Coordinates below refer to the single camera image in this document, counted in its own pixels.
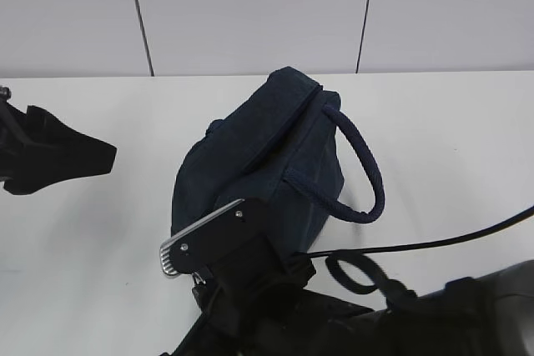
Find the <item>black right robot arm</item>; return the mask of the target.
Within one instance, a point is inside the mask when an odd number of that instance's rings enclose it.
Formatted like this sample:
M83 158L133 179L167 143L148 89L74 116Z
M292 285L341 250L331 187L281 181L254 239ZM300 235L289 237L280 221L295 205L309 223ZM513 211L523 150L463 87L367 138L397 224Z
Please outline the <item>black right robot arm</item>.
M309 291L311 257L300 231L237 212L195 224L163 242L165 275L194 277L201 314L178 355L530 355L533 264L447 283L420 296L388 276L369 250L325 260L360 295L379 292L382 310Z

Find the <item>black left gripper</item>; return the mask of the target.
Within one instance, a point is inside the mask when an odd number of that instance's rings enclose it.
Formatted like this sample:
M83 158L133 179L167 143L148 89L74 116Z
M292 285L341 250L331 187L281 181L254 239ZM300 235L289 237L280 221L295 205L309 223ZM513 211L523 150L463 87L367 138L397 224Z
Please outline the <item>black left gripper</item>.
M1 182L16 196L36 193L55 183L112 171L117 148L80 133L49 111L22 111L1 86Z

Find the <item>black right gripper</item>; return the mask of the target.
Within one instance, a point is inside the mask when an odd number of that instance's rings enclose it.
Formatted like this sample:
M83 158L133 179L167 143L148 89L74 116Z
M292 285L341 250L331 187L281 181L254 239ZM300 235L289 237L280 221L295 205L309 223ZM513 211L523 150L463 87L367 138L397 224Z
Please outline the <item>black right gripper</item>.
M283 260L264 231L202 268L195 278L201 315L176 355L358 355L372 348L367 308L306 289L306 256Z

